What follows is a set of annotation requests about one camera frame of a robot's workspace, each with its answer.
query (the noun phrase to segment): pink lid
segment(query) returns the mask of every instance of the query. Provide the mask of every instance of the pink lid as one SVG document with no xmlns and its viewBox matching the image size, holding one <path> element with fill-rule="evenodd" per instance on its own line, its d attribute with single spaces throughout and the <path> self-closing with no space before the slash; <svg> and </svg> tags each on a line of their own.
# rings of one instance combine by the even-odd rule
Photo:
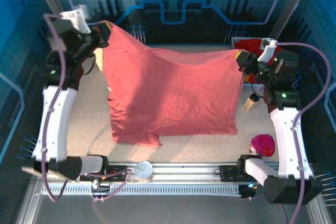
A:
<svg viewBox="0 0 336 224">
<path fill-rule="evenodd" d="M 262 156 L 272 157 L 275 152 L 275 143 L 268 134 L 257 135 L 251 140 L 252 147 Z"/>
</svg>

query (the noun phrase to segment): speckled tabletop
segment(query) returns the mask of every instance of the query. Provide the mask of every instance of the speckled tabletop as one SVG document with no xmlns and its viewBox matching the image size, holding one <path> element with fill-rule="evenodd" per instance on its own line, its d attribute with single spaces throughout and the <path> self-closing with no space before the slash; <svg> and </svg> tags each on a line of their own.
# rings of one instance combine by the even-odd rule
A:
<svg viewBox="0 0 336 224">
<path fill-rule="evenodd" d="M 177 51 L 215 51 L 225 47 L 167 47 Z M 89 69 L 92 59 L 84 62 Z M 160 136 L 160 147 L 139 147 L 130 144 L 116 144 L 112 138 L 109 108 L 109 90 L 103 73 L 94 67 L 83 76 L 79 91 L 72 107 L 68 129 L 68 155 L 100 154 L 110 161 L 142 160 L 157 162 L 230 162 L 236 161 L 241 154 L 247 154 L 251 139 L 258 134 L 270 134 L 275 138 L 270 115 L 266 105 L 260 101 L 256 108 L 247 112 L 243 107 L 251 95 L 243 90 L 236 110 L 237 135 L 194 135 Z M 278 161 L 278 153 L 267 158 Z"/>
</svg>

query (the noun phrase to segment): work surface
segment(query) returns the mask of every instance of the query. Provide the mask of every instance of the work surface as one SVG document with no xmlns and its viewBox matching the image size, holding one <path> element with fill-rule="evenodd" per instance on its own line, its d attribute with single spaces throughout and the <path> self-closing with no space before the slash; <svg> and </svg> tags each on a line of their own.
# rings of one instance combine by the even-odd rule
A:
<svg viewBox="0 0 336 224">
<path fill-rule="evenodd" d="M 181 52 L 205 52 L 225 50 L 227 47 L 167 47 Z M 88 70 L 93 59 L 84 62 Z M 97 66 L 83 76 L 75 103 L 72 107 L 68 130 L 68 155 L 99 154 L 110 161 L 142 160 L 158 162 L 225 162 L 236 161 L 241 154 L 247 154 L 251 139 L 258 134 L 270 134 L 275 130 L 264 102 L 247 112 L 243 107 L 251 90 L 241 92 L 236 110 L 237 135 L 217 136 L 160 136 L 160 147 L 139 147 L 130 144 L 116 144 L 112 138 L 106 79 Z M 278 153 L 267 159 L 278 161 Z"/>
<path fill-rule="evenodd" d="M 288 216 L 292 216 L 294 208 L 286 206 Z M 268 204 L 265 199 L 250 202 L 221 196 L 115 196 L 103 203 L 93 203 L 90 196 L 63 196 L 57 204 L 43 196 L 38 209 L 35 224 L 286 223 L 280 206 Z M 296 222 L 302 223 L 312 223 L 306 207 Z"/>
</svg>

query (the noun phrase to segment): pink fabric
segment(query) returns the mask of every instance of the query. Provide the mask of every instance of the pink fabric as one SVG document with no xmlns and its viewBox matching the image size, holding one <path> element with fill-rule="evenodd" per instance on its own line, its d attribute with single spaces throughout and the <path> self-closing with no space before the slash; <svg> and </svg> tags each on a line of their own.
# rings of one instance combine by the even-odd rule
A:
<svg viewBox="0 0 336 224">
<path fill-rule="evenodd" d="M 115 142 L 160 145 L 159 136 L 236 134 L 243 74 L 237 50 L 186 54 L 150 48 L 111 24 L 103 72 Z"/>
</svg>

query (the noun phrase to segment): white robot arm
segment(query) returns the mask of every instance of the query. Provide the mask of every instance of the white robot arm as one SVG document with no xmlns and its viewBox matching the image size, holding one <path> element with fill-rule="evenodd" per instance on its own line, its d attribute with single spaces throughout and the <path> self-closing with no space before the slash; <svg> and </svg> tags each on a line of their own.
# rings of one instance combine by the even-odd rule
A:
<svg viewBox="0 0 336 224">
<path fill-rule="evenodd" d="M 264 52 L 259 58 L 242 51 L 236 60 L 240 71 L 254 76 L 265 86 L 264 101 L 267 103 L 276 131 L 279 169 L 272 169 L 259 156 L 242 155 L 237 162 L 239 169 L 235 170 L 243 170 L 243 173 L 258 181 L 264 187 L 265 197 L 269 203 L 296 204 L 301 175 L 292 126 L 301 109 L 301 102 L 292 84 L 298 68 L 298 56 L 291 51 L 282 50 L 277 53 L 277 59 L 272 66 L 269 66 L 267 62 L 274 55 L 276 43 L 276 40 L 265 38 L 260 46 Z M 322 190 L 322 187 L 313 179 L 313 172 L 307 160 L 301 118 L 297 122 L 295 131 L 303 164 L 306 185 L 303 203 L 306 204 Z"/>
<path fill-rule="evenodd" d="M 83 157 L 68 157 L 67 132 L 70 112 L 75 101 L 79 81 L 83 75 L 81 64 L 92 56 L 93 51 L 108 46 L 111 30 L 106 23 L 89 27 L 85 23 L 85 8 L 80 6 L 70 12 L 61 13 L 62 19 L 53 25 L 62 40 L 66 57 L 66 78 L 62 90 L 56 100 L 47 127 L 47 152 L 45 162 L 48 174 L 59 178 L 75 180 L 79 175 L 104 171 L 108 165 L 104 156 L 87 155 Z M 58 48 L 53 38 L 48 38 L 51 52 L 45 65 L 45 83 L 43 89 L 44 107 L 41 126 L 35 149 L 30 162 L 26 162 L 23 170 L 41 176 L 42 135 L 46 115 L 50 103 L 60 83 L 60 62 Z"/>
</svg>

